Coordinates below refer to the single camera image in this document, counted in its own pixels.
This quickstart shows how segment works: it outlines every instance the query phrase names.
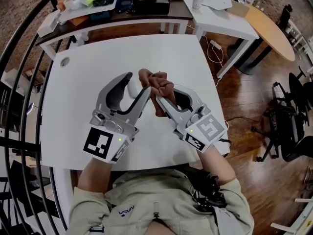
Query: power strip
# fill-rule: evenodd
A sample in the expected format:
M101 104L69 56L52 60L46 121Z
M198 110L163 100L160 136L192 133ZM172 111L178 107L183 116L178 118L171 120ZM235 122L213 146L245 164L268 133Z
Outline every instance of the power strip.
M211 45L213 45L215 48L217 48L217 49L222 49L222 47L221 47L218 43L216 43L215 41L211 40L210 43L211 43Z

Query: white shelf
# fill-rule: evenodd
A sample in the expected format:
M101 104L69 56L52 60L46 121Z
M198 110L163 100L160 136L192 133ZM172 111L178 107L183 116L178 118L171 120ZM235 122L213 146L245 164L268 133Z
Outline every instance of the white shelf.
M73 18L78 18L85 15L90 15L98 12L113 10L116 5L116 0L112 4L105 5L105 6L98 6L98 7L83 7L77 10L71 10L70 8L66 8L65 11L63 11L59 17L59 20L61 22L68 21Z

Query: black railing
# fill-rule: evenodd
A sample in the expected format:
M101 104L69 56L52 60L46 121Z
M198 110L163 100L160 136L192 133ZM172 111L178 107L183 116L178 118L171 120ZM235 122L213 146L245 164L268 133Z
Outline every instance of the black railing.
M34 9L32 9L32 11L27 15L27 17L25 18L25 20L21 23L21 25L17 28L17 30L14 32L13 36L11 37L10 41L8 42L8 44L6 45L2 56L0 57L0 75L3 76L3 73L5 71L6 65L11 57L11 54L13 52L13 50L15 49L15 47L17 46L21 36L25 33L26 29L28 28L28 26L33 22L33 20L35 19L35 17L38 15L38 13L49 3L52 3L53 6L53 10L56 10L56 5L57 5L57 0L41 0ZM30 42L29 46L27 47L24 56L22 58L22 61L19 65L19 69L18 72L16 74L16 78L15 78L15 82L14 85L12 86L11 89L11 93L10 93L10 98L9 98L9 102L8 102L8 106L7 106L7 113L6 113L6 119L5 119L5 131L4 131L4 138L0 137L0 146L4 147L4 156L5 156L5 165L6 165L6 172L7 172L7 178L5 181L5 189L4 191L6 191L6 186L9 185L9 191L5 192L1 197L2 199L5 199L7 197L7 195L11 195L13 202L14 202L14 215L15 215L15 220L16 220L16 224L18 224L19 220L21 221L21 225L24 229L24 233L31 235L36 231L32 231L32 229L30 228L30 226L27 225L27 223L25 222L24 216L21 212L19 203L18 203L18 199L17 199L17 189L12 187L12 185L14 184L14 179L12 178L11 175L11 170L10 170L10 161L9 161L9 148L13 148L13 149L17 149L20 150L21 153L21 158L22 158L22 178L23 178L23 183L24 183L24 187L25 187L25 191L26 191L26 195L27 195L27 200L29 202L31 211L34 215L34 218L38 224L38 228L40 230L40 233L42 235L45 235L46 232L43 228L43 225L37 215L37 211L35 210L33 203L32 203L32 198L31 198L31 194L30 194L30 189L29 189L29 184L28 184L28 178L27 178L27 173L26 173L26 155L31 152L32 154L34 154L35 158L36 158L36 168L37 168L37 177L39 180L39 186L40 186L40 191L41 191L41 195L42 195L42 199L43 199L43 205L44 205L44 209L45 212L48 216L48 219L51 223L51 226L53 228L53 231L56 235L59 234L56 225L52 219L52 216L50 214L48 205L47 205L47 198L45 195L45 191L44 191L44 183L43 183L43 178L42 178L42 172L41 172L41 164L40 164L40 158L41 158L41 145L40 145L40 125L41 125L41 115L42 115L42 108L43 108L43 101L44 101L44 97L45 97L45 89L46 89L46 85L47 85L47 81L49 78L49 74L50 71L52 69L52 64L53 61L51 61L49 68L47 69L46 75L45 75L45 80L44 80L44 84L42 86L41 89L41 97L40 97L40 101L39 101L39 106L38 106L38 113L37 113L37 120L36 120L36 136L35 136L35 143L28 143L25 142L25 134L26 134L26 120L27 120L27 114L26 111L28 109L28 105L29 105L29 100L30 100L30 96L31 96L31 92L32 92L32 88L36 79L36 74L37 71L39 70L41 61L44 57L44 52L42 51L42 53L40 54L38 61L36 63L36 66L34 68L32 77L30 79L29 82L29 87L27 90L27 93L25 94L25 98L24 98L24 102L23 102L23 108L22 108L22 115L21 115L21 127L20 127L20 132L19 132L19 140L13 140L9 138L9 129L10 129L10 123L11 123L11 116L12 116L12 103L14 102L14 95L16 93L16 89L18 86L18 82L19 79L21 77L23 68L26 64L26 61L29 57L29 54L31 53L36 41L37 41L38 35L36 34L35 37L32 39L32 41ZM69 39L66 49L69 48L69 45L71 43L71 39ZM60 45L62 43L62 40L60 40L56 46L55 51L58 52ZM50 172L50 180L51 180L51 186L52 186L52 190L53 190L53 195L54 195L54 199L55 199L55 205L56 205L56 209L59 215L59 218L61 220L61 223L64 227L65 230L67 230L67 225L66 222L64 220L64 216L62 214L62 210L60 207L60 202L59 202L59 198L57 195L57 191L56 191L56 187L55 187L55 179L54 179L54 173L53 173L53 168L49 168L49 172ZM3 209L3 202L1 202L0 204L0 220L2 223L2 227L3 229L9 234L13 234L13 229L12 229L12 224L11 224L11 218L10 218L10 204L8 203L8 216L6 216L5 211Z

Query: crumpled towel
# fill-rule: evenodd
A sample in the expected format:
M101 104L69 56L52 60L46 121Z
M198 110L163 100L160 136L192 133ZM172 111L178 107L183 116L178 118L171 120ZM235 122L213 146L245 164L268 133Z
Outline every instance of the crumpled towel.
M162 108L157 103L156 96L168 98L172 103L176 105L176 100L174 96L174 84L167 80L167 73L157 72L153 74L147 69L141 69L138 72L138 75L143 88L151 86L150 98L156 109L156 116L166 117Z

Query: desk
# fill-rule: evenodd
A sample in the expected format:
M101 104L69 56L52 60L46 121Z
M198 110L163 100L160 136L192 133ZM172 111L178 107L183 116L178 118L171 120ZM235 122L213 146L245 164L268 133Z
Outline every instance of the desk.
M199 10L194 10L192 8L192 0L184 0L184 2L194 17L196 27L193 34L197 36L198 40L200 40L205 31L244 39L236 53L229 58L217 73L217 78L222 78L259 36L247 20L242 17L228 13L225 10L215 10L207 6L201 6Z
M99 19L99 20L86 20L78 26L74 26L70 22L66 22L64 25L57 25L54 31L42 38L39 38L36 42L36 45L40 45L41 48L46 52L46 54L54 60L55 51L51 47L51 44L70 36L77 36L83 34L83 40L87 41L87 34L89 31L120 26L126 24L145 24L145 23L162 23L162 26L165 26L165 23L170 23L170 32L173 33L174 24L179 24L178 34L185 34L188 21L192 19L188 8L186 7L183 1L171 1L170 11L168 14L151 14L151 15L137 15L137 14L128 14L116 13L114 11L113 16L110 20L108 19Z
M60 62L69 57L65 67ZM100 90L113 78L133 72L141 90L138 71L164 71L177 84L197 92L223 122L223 112L214 80L202 48L193 35L146 35L111 39L80 46L56 55L47 84L41 128L43 165L82 170L91 159L80 151L85 123L89 123ZM132 100L125 93L123 107ZM136 127L135 141L113 170L139 170L197 161L198 155L172 133L168 118L155 116L149 100ZM227 143L216 145L221 154Z
M246 15L246 19L259 34L260 39L255 41L240 58L240 60L238 60L238 62L235 64L238 70L247 75L253 75L257 64L272 49L274 49L279 55L289 61L295 60L294 51L288 39L282 30L268 16L266 16L257 8L251 6L248 14ZM232 56L233 52L236 51L241 41L242 40L237 41L234 46L228 48L228 56ZM266 49L255 60L247 60L262 43L262 41L265 41L268 44L268 47L266 47Z

